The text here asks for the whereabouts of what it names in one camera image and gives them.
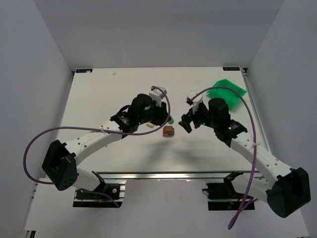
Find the beige wood cylinder block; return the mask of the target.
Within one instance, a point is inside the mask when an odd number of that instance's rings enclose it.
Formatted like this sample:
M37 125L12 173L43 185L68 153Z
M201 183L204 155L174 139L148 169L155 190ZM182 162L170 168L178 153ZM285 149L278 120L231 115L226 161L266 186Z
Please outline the beige wood cylinder block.
M151 123L147 123L146 126L147 126L147 127L150 127L150 128L154 128L154 125L151 124Z

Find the green wood cylinder block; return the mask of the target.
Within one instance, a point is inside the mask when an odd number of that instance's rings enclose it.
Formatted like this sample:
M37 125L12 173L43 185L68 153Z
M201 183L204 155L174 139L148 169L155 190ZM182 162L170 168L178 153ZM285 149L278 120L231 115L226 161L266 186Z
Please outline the green wood cylinder block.
M172 117L172 116L170 116L170 117L169 117L169 121L168 121L168 123L169 123L169 124L174 124L174 119L173 119L173 117Z

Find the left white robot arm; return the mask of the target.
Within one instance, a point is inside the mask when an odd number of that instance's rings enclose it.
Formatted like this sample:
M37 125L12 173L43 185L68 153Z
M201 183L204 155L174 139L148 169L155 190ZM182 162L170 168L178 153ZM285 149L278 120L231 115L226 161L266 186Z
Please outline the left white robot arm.
M162 101L164 97L157 89L148 95L139 94L96 131L64 143L52 142L42 164L44 172L59 191L76 187L104 192L104 179L96 172L80 169L79 164L100 149L136 132L142 124L163 125L170 119L166 103Z

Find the green plastic bin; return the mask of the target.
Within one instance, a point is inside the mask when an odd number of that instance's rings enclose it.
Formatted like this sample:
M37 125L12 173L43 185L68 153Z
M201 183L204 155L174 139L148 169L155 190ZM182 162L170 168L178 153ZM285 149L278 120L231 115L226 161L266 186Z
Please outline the green plastic bin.
M247 91L238 85L232 83L227 79L219 80L213 87L226 87L234 90L238 93L241 97L243 97ZM225 100L226 104L229 106L230 110L233 110L236 105L238 105L241 101L240 97L231 90L223 89L223 88L216 88L207 91L207 95L210 98L222 98Z

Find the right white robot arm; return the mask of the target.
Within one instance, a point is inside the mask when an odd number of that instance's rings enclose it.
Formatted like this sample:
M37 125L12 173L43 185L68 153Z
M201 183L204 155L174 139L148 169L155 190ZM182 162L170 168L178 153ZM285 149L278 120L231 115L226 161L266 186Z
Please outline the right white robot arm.
M249 196L266 202L279 217L286 218L311 200L309 175L303 168L294 169L283 163L260 145L239 122L231 119L229 107L221 98L209 100L187 98L191 105L179 125L188 133L201 125L214 130L218 140L242 155L263 179L253 179Z

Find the brown wood block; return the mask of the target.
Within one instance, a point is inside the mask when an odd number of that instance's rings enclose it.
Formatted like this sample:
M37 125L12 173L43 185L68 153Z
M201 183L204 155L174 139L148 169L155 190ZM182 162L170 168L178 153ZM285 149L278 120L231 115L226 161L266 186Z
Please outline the brown wood block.
M174 133L174 127L173 126L165 126L163 128L163 133L168 133L168 134Z

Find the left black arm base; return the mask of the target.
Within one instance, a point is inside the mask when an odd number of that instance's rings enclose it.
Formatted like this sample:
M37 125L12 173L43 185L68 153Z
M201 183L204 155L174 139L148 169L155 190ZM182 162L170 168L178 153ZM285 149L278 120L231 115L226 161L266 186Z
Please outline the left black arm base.
M95 190L75 190L74 208L120 208L123 203L125 184L102 181Z

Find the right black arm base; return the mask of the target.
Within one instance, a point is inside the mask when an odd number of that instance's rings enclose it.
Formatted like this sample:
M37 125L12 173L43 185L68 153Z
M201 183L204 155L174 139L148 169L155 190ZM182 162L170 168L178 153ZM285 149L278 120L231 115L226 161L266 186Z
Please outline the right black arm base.
M237 193L231 182L249 171L224 171L203 173L206 186L202 193L207 196L209 211L237 211L242 203L243 193Z

